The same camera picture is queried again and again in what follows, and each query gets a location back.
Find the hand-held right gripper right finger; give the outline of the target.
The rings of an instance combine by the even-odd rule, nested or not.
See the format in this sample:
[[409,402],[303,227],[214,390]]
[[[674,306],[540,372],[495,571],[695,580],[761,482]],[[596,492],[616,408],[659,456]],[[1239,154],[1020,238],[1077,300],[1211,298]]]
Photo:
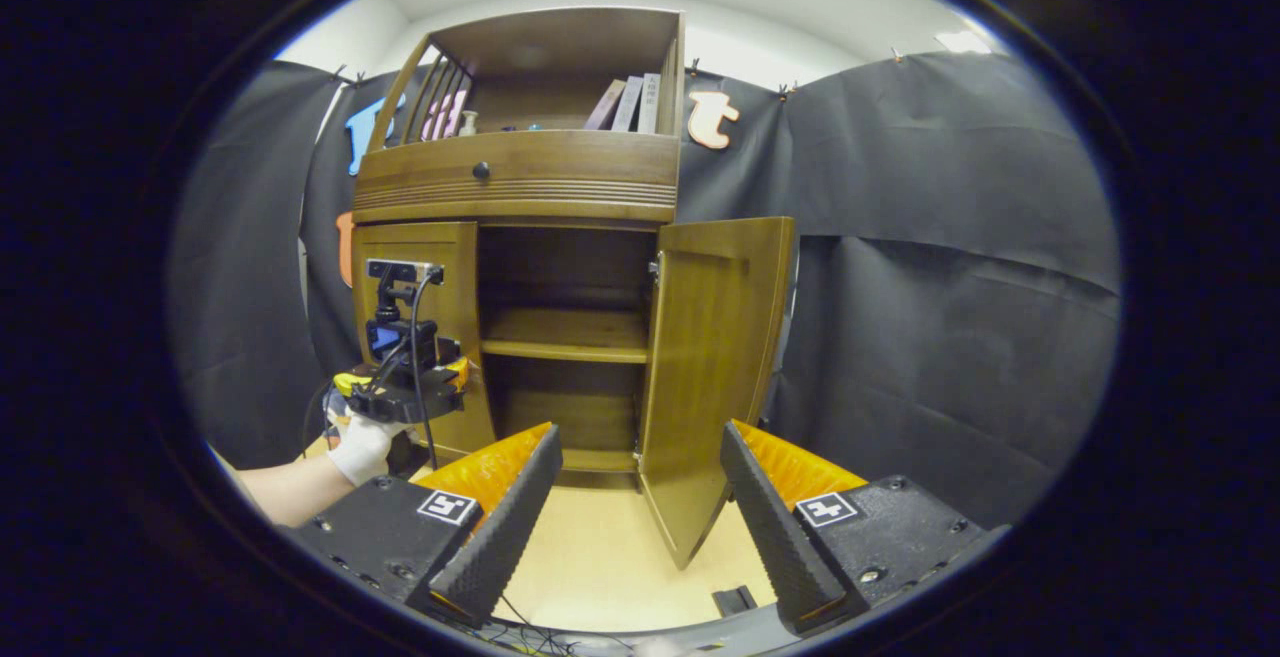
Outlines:
[[909,476],[870,482],[746,423],[724,426],[719,461],[797,635],[938,581],[991,543]]

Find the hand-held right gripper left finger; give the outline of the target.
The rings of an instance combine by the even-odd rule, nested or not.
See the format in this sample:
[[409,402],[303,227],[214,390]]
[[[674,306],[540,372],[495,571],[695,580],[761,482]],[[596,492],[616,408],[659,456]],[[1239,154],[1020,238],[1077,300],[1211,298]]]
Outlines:
[[376,476],[296,529],[352,580],[470,628],[506,593],[563,464],[541,423],[416,480]]

